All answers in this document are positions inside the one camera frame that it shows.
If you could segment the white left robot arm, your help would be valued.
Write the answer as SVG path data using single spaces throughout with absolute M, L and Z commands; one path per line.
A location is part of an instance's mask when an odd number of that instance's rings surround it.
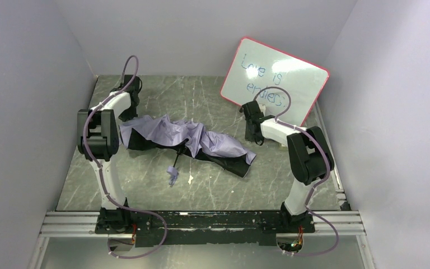
M 128 121 L 137 116 L 138 94 L 142 89 L 138 76 L 122 75 L 122 82 L 109 96 L 91 109 L 77 113 L 78 151 L 92 166 L 101 194 L 97 227 L 123 230 L 131 226 L 131 212 L 123 194 L 116 163 L 111 161 L 119 149 L 120 134 L 116 120 Z

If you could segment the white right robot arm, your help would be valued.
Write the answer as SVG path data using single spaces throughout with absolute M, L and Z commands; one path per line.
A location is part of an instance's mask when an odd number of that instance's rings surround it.
M 295 179 L 281 205 L 281 213 L 287 224 L 304 219 L 315 188 L 335 167 L 322 129 L 319 126 L 293 126 L 272 115 L 264 115 L 257 101 L 242 105 L 240 112 L 245 116 L 245 138 L 248 141 L 262 145 L 268 139 L 287 147 Z

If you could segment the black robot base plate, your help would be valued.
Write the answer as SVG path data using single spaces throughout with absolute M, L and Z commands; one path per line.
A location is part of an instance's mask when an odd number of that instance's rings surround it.
M 307 212 L 291 217 L 283 210 L 155 211 L 152 214 L 121 208 L 102 208 L 94 232 L 134 240 L 135 247 L 196 244 L 257 243 L 275 246 L 278 234 L 313 233 Z

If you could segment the lilac and black folding umbrella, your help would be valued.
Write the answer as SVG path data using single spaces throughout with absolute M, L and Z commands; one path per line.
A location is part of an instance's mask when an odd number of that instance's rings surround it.
M 256 158 L 256 153 L 230 135 L 208 131 L 203 123 L 192 120 L 171 121 L 168 115 L 131 119 L 120 125 L 120 132 L 128 150 L 171 149 L 177 156 L 215 163 L 242 178 Z

